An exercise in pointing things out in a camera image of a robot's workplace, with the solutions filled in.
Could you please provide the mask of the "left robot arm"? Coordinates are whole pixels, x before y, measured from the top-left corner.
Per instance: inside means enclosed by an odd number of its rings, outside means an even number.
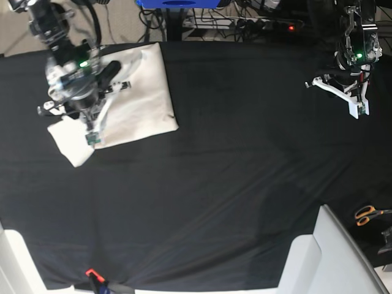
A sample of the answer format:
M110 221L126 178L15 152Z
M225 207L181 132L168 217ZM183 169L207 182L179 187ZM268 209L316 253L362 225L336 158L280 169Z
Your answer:
M356 119L370 114L366 92L374 64L383 54L375 1L308 1L307 7L317 36L334 45L334 52L305 86L344 100Z

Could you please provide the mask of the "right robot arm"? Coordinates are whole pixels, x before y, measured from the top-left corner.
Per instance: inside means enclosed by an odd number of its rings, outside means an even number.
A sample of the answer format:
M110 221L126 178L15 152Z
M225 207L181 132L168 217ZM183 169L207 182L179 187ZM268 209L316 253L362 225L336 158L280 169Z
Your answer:
M110 104L118 93L130 87L116 77L120 61L102 64L102 33L96 11L89 1L83 3L92 16L95 41L74 45L69 36L72 11L51 1L9 1L9 9L29 14L29 29L50 51L45 66L50 100L37 107L40 116L78 115L82 124L82 141L95 146L103 141L104 122Z

